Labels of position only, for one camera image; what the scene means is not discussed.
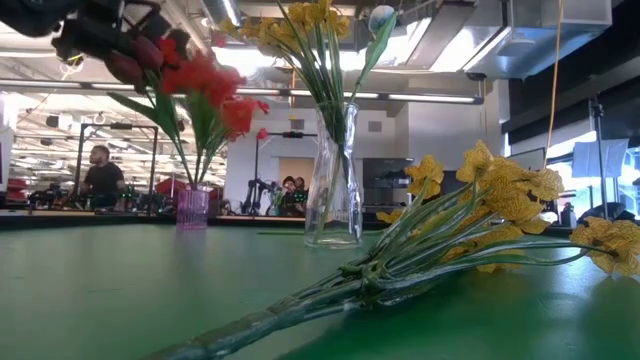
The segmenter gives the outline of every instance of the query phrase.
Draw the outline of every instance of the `hair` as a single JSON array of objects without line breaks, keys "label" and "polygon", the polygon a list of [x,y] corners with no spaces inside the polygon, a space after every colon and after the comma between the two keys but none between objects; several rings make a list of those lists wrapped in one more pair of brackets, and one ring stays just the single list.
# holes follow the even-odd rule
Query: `hair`
[{"label": "hair", "polygon": [[107,160],[109,159],[109,156],[111,155],[111,151],[109,151],[109,148],[104,146],[104,145],[96,145],[93,147],[94,150],[98,150],[103,152],[104,154],[107,155]]},{"label": "hair", "polygon": [[288,181],[291,181],[292,183],[296,183],[296,180],[293,178],[293,176],[287,176],[286,178],[284,178],[284,180],[282,180],[282,186],[284,186],[284,184],[286,184]]}]

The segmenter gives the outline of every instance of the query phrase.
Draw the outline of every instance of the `green tabletop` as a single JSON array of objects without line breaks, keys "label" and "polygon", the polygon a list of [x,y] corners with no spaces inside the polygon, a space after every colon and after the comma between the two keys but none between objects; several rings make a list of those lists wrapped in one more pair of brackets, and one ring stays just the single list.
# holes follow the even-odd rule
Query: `green tabletop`
[{"label": "green tabletop", "polygon": [[[363,252],[257,232],[0,233],[0,359],[136,359],[261,310]],[[229,359],[638,360],[640,285],[606,277],[589,259],[471,271],[395,308],[315,320]]]}]

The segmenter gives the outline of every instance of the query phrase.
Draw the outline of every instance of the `pink vase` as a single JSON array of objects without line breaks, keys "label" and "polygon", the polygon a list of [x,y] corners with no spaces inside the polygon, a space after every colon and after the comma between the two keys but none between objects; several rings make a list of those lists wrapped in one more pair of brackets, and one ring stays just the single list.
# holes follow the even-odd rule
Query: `pink vase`
[{"label": "pink vase", "polygon": [[209,192],[185,189],[178,194],[179,229],[206,229],[209,214]]}]

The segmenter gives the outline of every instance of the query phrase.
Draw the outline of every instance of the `man in black shirt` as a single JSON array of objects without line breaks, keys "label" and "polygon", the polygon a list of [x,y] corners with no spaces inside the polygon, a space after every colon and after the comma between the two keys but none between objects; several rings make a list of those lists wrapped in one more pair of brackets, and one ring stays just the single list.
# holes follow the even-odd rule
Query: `man in black shirt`
[{"label": "man in black shirt", "polygon": [[84,179],[82,191],[93,191],[94,208],[115,206],[119,193],[124,189],[124,176],[120,168],[109,161],[109,148],[94,146],[89,162],[93,166]]}]

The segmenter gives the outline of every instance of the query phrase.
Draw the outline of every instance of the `glass vase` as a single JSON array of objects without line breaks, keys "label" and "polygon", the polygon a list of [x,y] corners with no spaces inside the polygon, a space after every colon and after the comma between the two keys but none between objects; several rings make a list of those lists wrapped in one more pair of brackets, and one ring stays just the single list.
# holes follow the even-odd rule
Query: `glass vase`
[{"label": "glass vase", "polygon": [[207,228],[209,192],[185,189],[178,194],[178,229],[202,230]]},{"label": "glass vase", "polygon": [[326,103],[318,105],[317,113],[318,154],[307,200],[305,242],[355,248],[362,244],[360,187],[353,162],[358,106]]}]

